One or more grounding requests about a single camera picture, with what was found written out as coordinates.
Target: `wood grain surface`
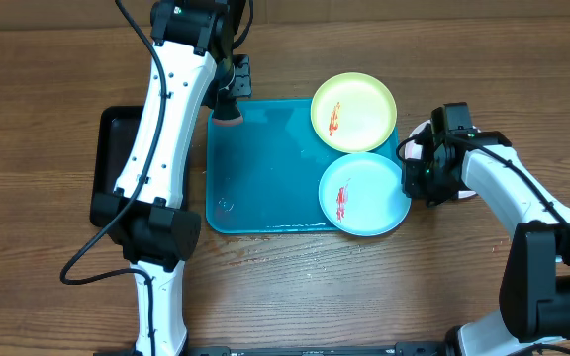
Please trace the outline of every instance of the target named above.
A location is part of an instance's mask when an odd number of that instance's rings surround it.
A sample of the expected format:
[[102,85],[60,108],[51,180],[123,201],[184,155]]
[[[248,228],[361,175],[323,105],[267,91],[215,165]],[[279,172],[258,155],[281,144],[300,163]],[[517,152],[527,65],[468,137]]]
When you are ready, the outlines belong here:
[[[139,24],[149,26],[155,0],[123,2]],[[243,23],[248,15],[246,9]],[[254,0],[255,24],[548,16],[570,16],[570,0]],[[113,0],[0,0],[4,31],[126,25]]]
[[[570,207],[570,18],[256,26],[254,97],[310,97],[331,76],[376,76],[406,137],[467,101]],[[131,277],[61,285],[88,221],[99,118],[139,105],[149,57],[127,29],[0,32],[0,355],[90,355],[137,334]],[[204,213],[205,112],[191,150],[191,209]],[[439,340],[498,306],[509,241],[480,198],[427,210],[379,238],[226,236],[204,222],[187,263],[192,345],[384,345]],[[125,267],[101,241],[73,275]]]

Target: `yellow plate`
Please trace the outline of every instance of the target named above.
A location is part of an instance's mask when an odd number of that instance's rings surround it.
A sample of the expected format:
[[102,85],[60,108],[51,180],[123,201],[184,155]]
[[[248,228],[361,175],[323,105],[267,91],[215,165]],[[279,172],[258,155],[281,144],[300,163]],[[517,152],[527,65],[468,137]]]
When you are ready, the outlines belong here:
[[367,152],[384,143],[397,121],[395,99],[379,80],[343,73],[326,81],[312,101],[312,125],[330,147]]

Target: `blue tray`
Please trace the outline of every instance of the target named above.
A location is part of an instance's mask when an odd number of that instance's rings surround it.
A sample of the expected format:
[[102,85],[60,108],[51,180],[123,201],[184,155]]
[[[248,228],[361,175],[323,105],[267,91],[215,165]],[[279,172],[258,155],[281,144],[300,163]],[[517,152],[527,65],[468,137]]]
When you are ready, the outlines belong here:
[[[206,219],[222,233],[333,231],[318,201],[325,170],[344,153],[324,144],[312,99],[240,101],[244,123],[208,120]],[[395,156],[397,128],[374,153]]]

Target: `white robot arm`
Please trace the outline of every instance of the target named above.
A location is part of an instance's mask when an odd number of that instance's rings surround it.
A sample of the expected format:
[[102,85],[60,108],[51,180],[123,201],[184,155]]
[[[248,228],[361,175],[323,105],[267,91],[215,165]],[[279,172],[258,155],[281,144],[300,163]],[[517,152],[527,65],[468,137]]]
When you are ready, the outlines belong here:
[[138,133],[114,194],[95,192],[91,209],[93,223],[115,225],[108,234],[136,271],[140,332],[127,353],[178,356],[186,350],[182,275],[201,228],[199,215],[182,210],[186,158],[201,106],[214,110],[217,124],[242,120],[236,98],[251,95],[249,60],[233,49],[251,24],[250,11],[250,23],[234,42],[244,6],[245,0],[161,0],[153,6],[153,62]]
[[570,339],[570,276],[555,276],[556,262],[570,265],[570,209],[529,174],[504,136],[474,129],[465,103],[434,110],[411,139],[424,148],[421,159],[401,158],[407,195],[431,206],[474,190],[513,241],[500,308],[452,329],[438,355],[513,355]]

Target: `red sauce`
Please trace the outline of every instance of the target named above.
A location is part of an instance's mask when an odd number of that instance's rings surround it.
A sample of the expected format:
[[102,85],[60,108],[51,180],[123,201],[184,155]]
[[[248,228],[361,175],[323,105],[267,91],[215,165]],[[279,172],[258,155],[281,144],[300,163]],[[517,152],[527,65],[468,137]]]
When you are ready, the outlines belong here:
[[348,202],[348,183],[337,192],[337,220],[344,219],[344,205]]
[[335,104],[335,107],[333,108],[332,118],[330,119],[329,122],[329,136],[333,136],[333,133],[337,130],[338,120],[340,115],[340,107],[341,107],[340,102],[337,102],[337,104]]

